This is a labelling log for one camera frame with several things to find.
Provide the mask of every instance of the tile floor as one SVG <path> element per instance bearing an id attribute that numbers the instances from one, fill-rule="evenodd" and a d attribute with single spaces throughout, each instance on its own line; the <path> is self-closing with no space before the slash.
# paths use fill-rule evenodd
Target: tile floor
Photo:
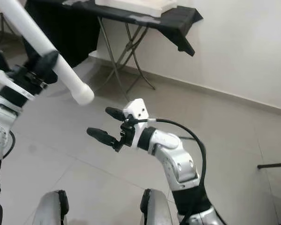
<path id="1" fill-rule="evenodd" d="M 17 41 L 1 43 L 0 48 L 10 64 L 25 60 Z M 109 70 L 90 60 L 76 68 L 92 87 L 102 82 Z M 124 83 L 128 85 L 131 78 L 124 75 Z M 207 193 L 227 224 L 280 223 L 281 169 L 258 171 L 256 165 L 281 162 L 281 116 L 170 83 L 153 83 L 156 91 L 139 82 L 130 97 L 144 98 L 152 116 L 185 124 L 203 140 Z M 173 197 L 157 160 L 126 147 L 115 153 L 86 135 L 87 127 L 100 127 L 119 136 L 120 123 L 104 109 L 123 108 L 125 103 L 114 80 L 85 107 L 72 100 L 61 82 L 29 102 L 13 128 L 15 149 L 2 163 L 3 224 L 31 224 L 42 194 L 59 188 L 68 194 L 70 225 L 139 224 L 139 204 L 146 188 L 168 195 L 177 224 Z M 183 134 L 175 127 L 156 126 Z M 185 146 L 200 169 L 196 144 L 186 141 Z"/>

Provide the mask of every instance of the white box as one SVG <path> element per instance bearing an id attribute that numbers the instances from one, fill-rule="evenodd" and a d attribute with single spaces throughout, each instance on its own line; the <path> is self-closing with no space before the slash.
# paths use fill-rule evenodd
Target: white box
<path id="1" fill-rule="evenodd" d="M 153 17 L 177 8 L 177 0 L 95 0 L 96 5 L 119 8 Z"/>

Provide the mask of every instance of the white mounting bracket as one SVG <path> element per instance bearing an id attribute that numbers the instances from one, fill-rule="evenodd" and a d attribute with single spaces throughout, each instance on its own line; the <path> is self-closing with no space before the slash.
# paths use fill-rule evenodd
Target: white mounting bracket
<path id="1" fill-rule="evenodd" d="M 24 97 L 26 97 L 27 99 L 29 99 L 31 101 L 33 101 L 35 99 L 35 97 L 32 94 L 30 94 L 28 91 L 26 91 L 25 89 L 16 85 L 13 82 L 13 80 L 10 79 L 9 77 L 7 77 L 6 74 L 4 73 L 4 71 L 2 71 L 2 70 L 0 70 L 0 83 L 15 90 L 16 92 L 18 92 L 19 94 L 23 95 Z"/>
<path id="2" fill-rule="evenodd" d="M 128 115 L 132 115 L 135 119 L 143 120 L 148 119 L 149 114 L 147 112 L 145 102 L 142 98 L 135 99 L 129 102 L 126 107 L 123 109 L 123 113 L 127 118 Z M 137 123 L 134 125 L 135 134 L 132 141 L 131 148 L 137 149 L 137 143 L 140 139 L 142 131 L 148 127 L 148 123 Z"/>

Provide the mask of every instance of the white pipe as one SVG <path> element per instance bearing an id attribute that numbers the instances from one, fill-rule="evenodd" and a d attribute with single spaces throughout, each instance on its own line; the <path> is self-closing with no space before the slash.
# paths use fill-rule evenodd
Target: white pipe
<path id="1" fill-rule="evenodd" d="M 40 55 L 56 50 L 54 45 L 17 0 L 0 0 L 0 9 Z M 70 89 L 73 98 L 80 105 L 86 105 L 94 99 L 92 89 L 80 80 L 61 55 L 59 55 L 53 71 Z"/>

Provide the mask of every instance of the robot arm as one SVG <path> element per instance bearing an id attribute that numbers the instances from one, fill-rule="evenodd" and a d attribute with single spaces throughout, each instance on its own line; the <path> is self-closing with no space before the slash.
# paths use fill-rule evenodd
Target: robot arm
<path id="1" fill-rule="evenodd" d="M 147 122 L 143 122 L 144 120 L 155 121 L 155 119 L 148 119 L 148 112 L 142 99 L 130 102 L 123 111 L 109 107 L 105 111 L 113 118 L 124 122 L 121 125 L 121 140 L 117 141 L 107 132 L 95 128 L 88 128 L 87 133 L 98 141 L 111 146 L 117 152 L 123 145 L 127 145 L 134 149 L 146 150 L 149 155 L 155 156 L 163 165 L 178 209 L 178 219 L 182 221 L 192 205 L 192 200 L 197 198 L 200 176 L 180 138 L 154 127 L 148 127 Z M 190 225 L 224 225 L 225 223 L 210 203 L 205 189 L 200 193 L 199 200 L 187 223 Z"/>

